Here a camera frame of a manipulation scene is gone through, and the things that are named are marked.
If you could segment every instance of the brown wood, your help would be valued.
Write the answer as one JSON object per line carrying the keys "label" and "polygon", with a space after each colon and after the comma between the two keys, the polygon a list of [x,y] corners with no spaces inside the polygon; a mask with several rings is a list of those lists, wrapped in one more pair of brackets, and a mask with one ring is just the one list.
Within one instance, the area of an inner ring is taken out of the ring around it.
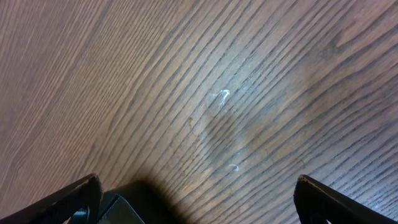
{"label": "brown wood", "polygon": [[96,172],[189,223],[297,223],[299,174],[398,219],[397,2],[0,12],[0,217]]}

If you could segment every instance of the scratch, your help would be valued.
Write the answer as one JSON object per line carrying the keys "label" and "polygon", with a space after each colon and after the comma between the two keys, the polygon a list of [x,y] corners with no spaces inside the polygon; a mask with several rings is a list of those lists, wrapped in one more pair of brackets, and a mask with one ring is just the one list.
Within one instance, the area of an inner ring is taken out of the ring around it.
{"label": "scratch", "polygon": [[239,171],[239,166],[238,165],[236,165],[236,164],[230,164],[230,165],[228,165],[228,167],[233,167],[233,171]]}
{"label": "scratch", "polygon": [[303,169],[305,169],[305,162],[304,162],[304,160],[300,159],[300,161],[303,163]]}
{"label": "scratch", "polygon": [[189,117],[189,118],[188,118],[189,130],[192,130],[192,121],[193,121],[193,118],[192,118],[192,117]]}
{"label": "scratch", "polygon": [[229,90],[220,90],[217,94],[210,93],[213,96],[223,95],[223,99],[221,100],[220,107],[225,105],[226,97],[229,96]]}

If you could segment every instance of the wooden table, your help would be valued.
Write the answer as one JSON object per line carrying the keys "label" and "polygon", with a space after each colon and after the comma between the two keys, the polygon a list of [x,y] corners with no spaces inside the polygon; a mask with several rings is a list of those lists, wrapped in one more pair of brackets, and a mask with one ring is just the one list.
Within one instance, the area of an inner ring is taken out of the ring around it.
{"label": "wooden table", "polygon": [[188,223],[298,223],[299,174],[398,219],[398,2],[0,12],[0,217],[96,172]]}

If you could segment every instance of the dark plastic part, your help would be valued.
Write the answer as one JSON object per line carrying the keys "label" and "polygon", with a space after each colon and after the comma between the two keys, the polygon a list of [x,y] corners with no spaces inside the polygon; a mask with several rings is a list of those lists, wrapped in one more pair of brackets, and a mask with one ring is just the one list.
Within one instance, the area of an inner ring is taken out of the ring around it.
{"label": "dark plastic part", "polygon": [[145,182],[135,182],[110,192],[125,199],[144,223],[181,223]]}
{"label": "dark plastic part", "polygon": [[3,218],[0,224],[63,223],[76,212],[76,223],[96,223],[101,197],[102,190],[98,176],[90,174]]}
{"label": "dark plastic part", "polygon": [[307,175],[298,178],[294,204],[302,224],[397,223]]}
{"label": "dark plastic part", "polygon": [[112,192],[104,194],[101,210],[103,213],[98,217],[98,224],[144,224],[129,203]]}

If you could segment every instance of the black plastic object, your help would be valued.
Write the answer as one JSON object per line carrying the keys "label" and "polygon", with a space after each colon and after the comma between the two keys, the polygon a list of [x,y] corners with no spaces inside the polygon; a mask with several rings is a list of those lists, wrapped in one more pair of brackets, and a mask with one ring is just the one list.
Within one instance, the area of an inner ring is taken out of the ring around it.
{"label": "black plastic object", "polygon": [[0,220],[0,224],[143,224],[180,223],[164,201],[144,182],[105,192],[90,174],[31,206]]}
{"label": "black plastic object", "polygon": [[298,178],[294,204],[302,224],[397,223],[307,175]]}
{"label": "black plastic object", "polygon": [[76,223],[96,223],[101,197],[98,176],[90,174],[3,218],[0,224],[63,223],[75,213]]}
{"label": "black plastic object", "polygon": [[[108,210],[113,206],[123,208],[122,210]],[[108,210],[100,220],[106,219],[103,223],[181,223],[177,220],[173,213],[165,206],[160,195],[155,193],[145,182],[135,182],[127,184],[118,189],[111,190],[105,193],[103,203],[101,203],[100,210],[104,212]],[[129,218],[124,218],[123,222],[119,217],[110,218],[109,215],[117,212],[119,215],[127,215]]]}

